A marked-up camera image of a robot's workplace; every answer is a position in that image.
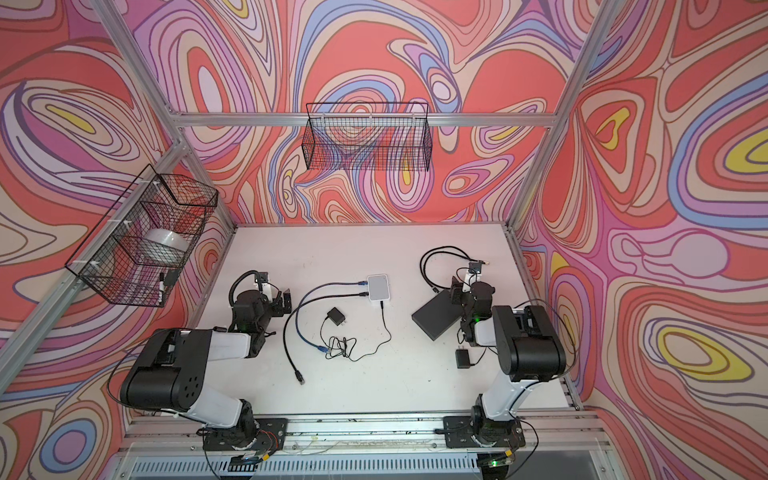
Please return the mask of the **black power adapter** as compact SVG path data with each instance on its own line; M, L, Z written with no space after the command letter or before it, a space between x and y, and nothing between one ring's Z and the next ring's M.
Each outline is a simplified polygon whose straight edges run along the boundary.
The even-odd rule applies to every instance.
M346 320L345 315L338 308L334 307L329 310L319 329L320 340L322 342L321 350L323 351L324 358L326 360L342 358L349 360L352 363L357 363L364 358L376 355L384 345L391 343L393 335L387 325L384 301L379 301L379 309L386 338L380 341L372 351L362 353L358 356L355 355L355 348L358 344L358 339L356 337L339 337L337 335L326 337L324 335L324 328L328 322L331 322L334 326L341 326Z
M478 366L488 351L487 347L460 347L454 351L456 367L459 370Z

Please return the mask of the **white small network switch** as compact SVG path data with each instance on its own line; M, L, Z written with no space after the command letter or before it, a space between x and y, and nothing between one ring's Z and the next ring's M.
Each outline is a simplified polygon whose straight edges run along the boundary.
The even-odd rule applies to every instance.
M385 302L391 299L389 278L386 274L373 274L367 277L368 298L372 302Z

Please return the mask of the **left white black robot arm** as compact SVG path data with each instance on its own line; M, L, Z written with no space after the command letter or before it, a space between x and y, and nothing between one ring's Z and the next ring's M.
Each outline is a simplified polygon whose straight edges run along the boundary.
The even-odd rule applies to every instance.
M261 429L251 403L206 384L209 364L257 357L270 322L292 313L292 296L257 270L230 286L228 327L155 331L119 389L118 401L136 410L168 413L196 421L210 448L251 449Z

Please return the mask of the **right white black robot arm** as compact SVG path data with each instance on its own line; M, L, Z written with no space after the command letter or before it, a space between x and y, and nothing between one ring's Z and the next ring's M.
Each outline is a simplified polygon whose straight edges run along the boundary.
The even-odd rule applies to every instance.
M517 412L532 390L564 375L567 355L545 308L495 305L495 288L454 279L451 303L461 309L459 338L496 351L499 372L470 414L472 436L485 443L516 429Z

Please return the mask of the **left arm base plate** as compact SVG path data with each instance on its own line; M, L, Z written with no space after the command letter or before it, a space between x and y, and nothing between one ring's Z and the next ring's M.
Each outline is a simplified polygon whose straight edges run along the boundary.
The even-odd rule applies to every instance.
M282 417L256 418L252 425L243 424L228 429L201 428L199 432L206 452L274 453L284 447L288 423L288 419Z

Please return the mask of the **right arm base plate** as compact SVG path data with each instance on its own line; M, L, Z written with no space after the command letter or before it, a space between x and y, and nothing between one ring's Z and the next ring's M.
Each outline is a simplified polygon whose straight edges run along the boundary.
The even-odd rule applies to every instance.
M526 445L523 428L518 419L476 420L465 415L445 416L442 422L442 426L434 432L444 437L449 449L510 448L515 451Z

